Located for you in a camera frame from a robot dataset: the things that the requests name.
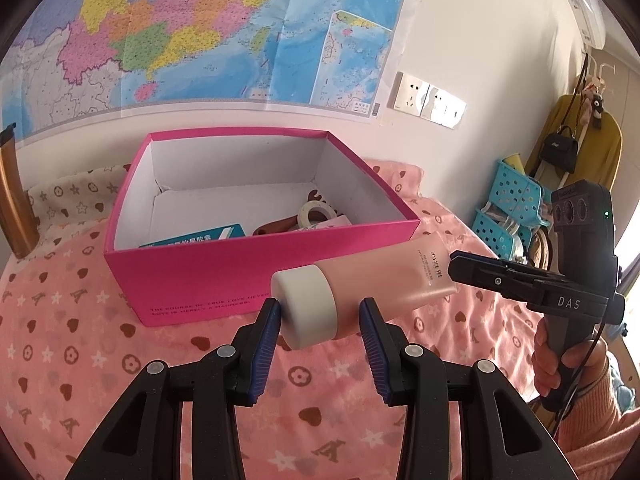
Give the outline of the right pink sleeve forearm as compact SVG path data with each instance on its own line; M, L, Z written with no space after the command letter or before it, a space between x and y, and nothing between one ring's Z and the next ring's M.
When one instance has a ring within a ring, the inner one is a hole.
M587 361L556 442L579 479L639 477L639 411L620 411L602 342Z

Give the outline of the right hand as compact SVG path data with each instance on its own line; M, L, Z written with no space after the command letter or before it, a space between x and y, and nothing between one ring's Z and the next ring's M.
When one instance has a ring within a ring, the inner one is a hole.
M532 356L534 370L534 384L537 392L544 398L551 391L561 385L560 365L570 370L577 368L587 358L579 379L579 389L589 389L594 386L608 372L608 347L602 340L598 340L590 354L593 340L588 339L568 349L559 358L548 345L548 330L546 319L543 318L537 326L535 335L535 351Z

